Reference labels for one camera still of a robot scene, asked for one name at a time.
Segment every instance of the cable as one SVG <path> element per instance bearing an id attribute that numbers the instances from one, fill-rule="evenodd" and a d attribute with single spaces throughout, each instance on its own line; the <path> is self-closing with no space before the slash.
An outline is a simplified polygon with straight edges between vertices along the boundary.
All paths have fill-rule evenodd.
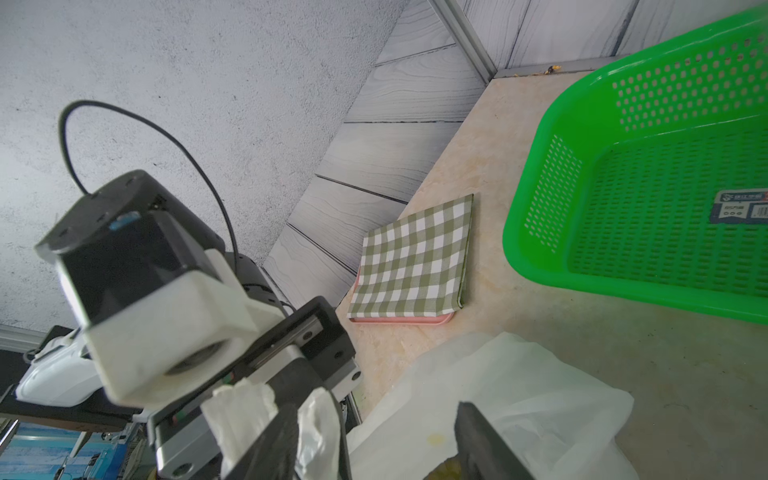
<path id="1" fill-rule="evenodd" d="M 293 310 L 293 313 L 296 313 L 296 309 L 295 309 L 295 308 L 293 307 L 293 305 L 291 305 L 290 303 L 287 303 L 287 302 L 283 302 L 282 300 L 280 301 L 280 303 L 281 303 L 283 306 L 289 306 L 289 307 L 290 307 L 290 309 L 291 309 L 291 310 Z"/>
<path id="2" fill-rule="evenodd" d="M 193 167 L 195 167 L 195 170 L 200 174 L 200 176 L 203 178 L 203 181 L 205 184 L 210 188 L 210 192 L 214 195 L 214 198 L 216 199 L 216 203 L 219 204 L 219 208 L 221 209 L 221 214 L 224 217 L 224 222 L 227 224 L 227 230 L 230 232 L 230 242 L 232 242 L 232 253 L 234 254 L 233 258 L 233 269 L 235 274 L 237 274 L 237 242 L 235 241 L 235 232 L 232 228 L 232 223 L 230 222 L 230 216 L 227 215 L 227 209 L 224 207 L 224 203 L 221 201 L 221 197 L 219 197 L 219 193 L 216 192 L 216 188 L 214 188 L 214 185 L 210 182 L 208 179 L 208 176 L 203 172 L 203 169 L 200 168 L 200 165 L 197 164 L 197 162 L 192 158 L 192 155 L 187 151 L 186 148 L 184 148 L 184 145 L 181 144 L 176 138 L 174 138 L 173 135 L 166 132 L 163 128 L 158 126 L 157 124 L 153 123 L 152 121 L 147 120 L 146 118 L 136 115 L 133 112 L 130 112 L 128 110 L 124 110 L 120 107 L 115 107 L 114 105 L 106 104 L 103 101 L 95 101 L 95 100 L 78 100 L 73 101 L 67 107 L 61 112 L 61 115 L 58 117 L 58 143 L 61 146 L 61 155 L 64 157 L 64 165 L 66 165 L 67 170 L 69 171 L 69 176 L 72 177 L 72 180 L 74 180 L 74 184 L 78 186 L 80 191 L 83 193 L 83 195 L 88 195 L 88 190 L 85 190 L 85 187 L 83 186 L 83 183 L 80 182 L 80 179 L 78 178 L 78 175 L 74 172 L 74 167 L 72 167 L 72 160 L 69 157 L 69 147 L 67 147 L 67 119 L 69 119 L 69 115 L 77 110 L 80 107 L 99 107 L 99 108 L 105 108 L 107 110 L 115 111 L 119 114 L 123 114 L 126 117 L 133 118 L 134 120 L 138 120 L 141 123 L 152 127 L 154 130 L 160 132 L 164 137 L 166 137 L 170 142 L 174 145 L 176 145 L 179 150 L 184 153 L 184 156 L 187 157 L 187 160 L 190 161 Z"/>
<path id="3" fill-rule="evenodd" d="M 40 353 L 39 348 L 27 350 L 26 352 L 22 353 L 22 360 L 24 360 L 24 363 L 26 363 L 27 365 L 31 365 L 32 360 L 35 359 L 35 355 L 37 355 L 38 353 Z"/>

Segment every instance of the metal frame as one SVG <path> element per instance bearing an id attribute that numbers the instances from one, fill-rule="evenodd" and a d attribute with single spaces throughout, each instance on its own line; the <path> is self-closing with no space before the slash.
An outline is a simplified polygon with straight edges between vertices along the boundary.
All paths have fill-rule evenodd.
<path id="1" fill-rule="evenodd" d="M 483 83 L 490 83 L 496 75 L 496 67 L 456 0 L 429 0 L 429 4 L 442 24 L 451 32 L 456 44 L 464 51 Z"/>
<path id="2" fill-rule="evenodd" d="M 2 455 L 5 449 L 8 448 L 8 445 L 11 445 L 11 440 L 14 438 L 14 435 L 16 435 L 16 431 L 20 425 L 20 420 L 13 420 L 10 424 L 5 426 L 5 429 L 2 431 L 2 438 L 0 439 L 0 455 Z"/>

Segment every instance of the green and white checkered cloth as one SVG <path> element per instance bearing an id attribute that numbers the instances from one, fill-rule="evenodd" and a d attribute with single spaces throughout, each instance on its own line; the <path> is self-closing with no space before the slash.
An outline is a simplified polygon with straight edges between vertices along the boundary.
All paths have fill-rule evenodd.
<path id="1" fill-rule="evenodd" d="M 462 308 L 473 197 L 369 232 L 349 318 L 440 316 Z"/>

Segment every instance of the marble countertop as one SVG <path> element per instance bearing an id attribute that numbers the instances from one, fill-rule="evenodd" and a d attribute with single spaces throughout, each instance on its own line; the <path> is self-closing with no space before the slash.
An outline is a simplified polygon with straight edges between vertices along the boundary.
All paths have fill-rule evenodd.
<path id="1" fill-rule="evenodd" d="M 467 332 L 513 332 L 635 399 L 617 443 L 641 478 L 761 478 L 768 326 L 539 285 L 502 230 L 541 117 L 585 76 L 494 80 L 401 217 L 475 194 L 465 308 L 444 326 L 358 325 L 337 313 L 364 374 L 363 418 L 421 353 Z"/>

